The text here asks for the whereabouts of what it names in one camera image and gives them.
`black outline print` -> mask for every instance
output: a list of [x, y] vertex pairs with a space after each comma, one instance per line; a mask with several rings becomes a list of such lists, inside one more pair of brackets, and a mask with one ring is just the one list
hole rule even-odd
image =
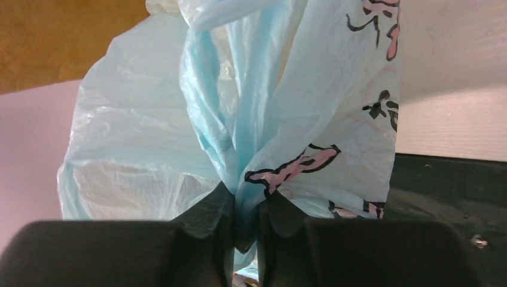
[[[370, 212], [369, 210], [369, 205], [372, 204], [373, 206], [375, 206], [375, 216], [377, 217], [377, 219], [382, 219], [382, 213], [384, 211], [384, 207], [386, 206], [386, 203], [385, 202], [381, 202], [381, 201], [366, 201], [366, 200], [363, 200], [363, 211], [368, 213], [368, 214], [373, 214]], [[343, 217], [340, 216], [340, 214], [338, 213], [337, 209], [341, 209], [341, 210], [345, 210], [345, 211], [348, 211], [354, 215], [356, 215], [356, 217], [354, 218], [347, 218], [347, 219], [366, 219], [365, 217], [363, 216], [360, 216], [358, 214], [355, 214], [354, 212], [348, 210], [348, 209], [345, 209], [345, 208], [342, 208], [342, 207], [338, 207], [336, 206], [336, 204], [332, 201], [329, 200], [329, 207], [328, 207], [329, 211], [333, 214], [334, 218], [336, 219], [345, 219]]]
[[[378, 101], [371, 106], [364, 106], [363, 111], [369, 110], [369, 116], [372, 119], [376, 119], [379, 115], [382, 115], [384, 118], [387, 117], [386, 112], [382, 110], [382, 102], [388, 100], [391, 97], [391, 94], [388, 90], [383, 90], [378, 95]], [[395, 132], [398, 132], [398, 111], [394, 111], [393, 109], [399, 110], [399, 105], [392, 100], [388, 100], [386, 102], [386, 107], [391, 108], [388, 109], [391, 127]]]
[[[388, 33], [386, 34], [386, 36], [389, 39], [391, 39], [391, 44], [387, 48], [386, 60], [388, 62], [391, 62], [398, 55], [398, 37], [395, 38], [393, 36], [393, 33], [394, 33], [394, 31], [396, 29], [399, 29], [399, 1], [397, 1], [396, 3], [389, 3], [387, 1], [382, 1], [382, 0], [361, 0], [361, 1], [362, 2], [363, 1], [368, 1], [372, 5], [384, 5], [384, 6], [389, 7], [389, 8], [397, 8], [398, 9], [398, 16], [396, 18], [396, 24], [394, 24], [391, 27], [391, 29], [388, 31]], [[365, 13], [365, 15], [368, 16], [368, 15], [370, 15], [372, 13], [372, 10], [370, 10], [369, 8], [367, 8], [365, 6], [365, 4], [363, 4], [363, 12]], [[393, 13], [391, 11], [383, 10], [382, 14], [384, 16], [386, 16], [387, 18], [390, 18], [390, 19], [393, 17]], [[352, 25], [352, 21], [350, 19], [350, 16], [348, 14], [346, 14], [346, 16], [347, 16], [347, 27], [352, 32], [357, 32], [357, 31], [361, 31], [361, 30], [365, 29], [370, 23], [373, 23], [373, 27], [374, 27], [375, 31], [377, 32], [377, 37], [375, 39], [375, 46], [378, 48], [378, 43], [380, 42], [380, 28], [378, 27], [378, 17], [379, 17], [379, 15], [374, 15], [364, 25], [354, 26], [354, 25]], [[389, 56], [389, 51], [392, 48], [392, 45], [394, 45], [394, 49], [395, 50], [394, 50], [394, 55], [392, 57], [390, 57]]]
[[[336, 156], [338, 156], [340, 153], [341, 153], [341, 150], [336, 146], [336, 145], [331, 145], [329, 148], [322, 148], [320, 146], [316, 146], [316, 145], [313, 145], [312, 143], [309, 145], [309, 148], [311, 149], [316, 149], [316, 150], [319, 150], [319, 151], [326, 151], [326, 150], [329, 150], [329, 149], [333, 149], [336, 151], [336, 155], [333, 155], [331, 156], [330, 158], [328, 158], [326, 160], [326, 162], [322, 163], [320, 166], [318, 167], [315, 167], [314, 169], [307, 169], [307, 170], [302, 170], [301, 173], [312, 173], [312, 172], [318, 172], [319, 170], [323, 169], [324, 167], [328, 166], [335, 158]], [[279, 175], [280, 172], [287, 168], [290, 164], [294, 163], [295, 161], [301, 159], [301, 163], [298, 164], [297, 166], [311, 166], [314, 162], [315, 162], [315, 159], [312, 158], [313, 155], [307, 155], [307, 156], [304, 156], [304, 152], [306, 151], [306, 149], [298, 156], [296, 157], [295, 159], [287, 162], [287, 163], [284, 163], [282, 165], [280, 165], [278, 168], [276, 169], [260, 169], [260, 170], [257, 170], [256, 172], [254, 171], [248, 171], [245, 173], [245, 182], [250, 182], [252, 184], [262, 184], [265, 186], [265, 189], [264, 189], [264, 196], [266, 198], [268, 198], [271, 193], [270, 193], [270, 189], [271, 189], [271, 185], [270, 183], [266, 180], [266, 179], [252, 179], [251, 177], [253, 175], [256, 175], [256, 174], [260, 174], [260, 173], [272, 173], [274, 175]], [[276, 184], [275, 187], [276, 189], [278, 189], [282, 183], [284, 183], [293, 173], [288, 173], [285, 178], [279, 183], [279, 184]]]

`light blue plastic bag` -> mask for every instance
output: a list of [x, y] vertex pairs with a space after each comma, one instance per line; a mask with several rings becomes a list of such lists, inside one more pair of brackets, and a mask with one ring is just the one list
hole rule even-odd
[[[81, 83], [58, 175], [64, 218], [170, 220], [220, 180], [245, 242], [274, 190], [313, 216], [381, 218], [399, 3], [254, 2], [180, 0], [183, 17], [113, 40]], [[254, 255], [237, 252], [235, 269]]]

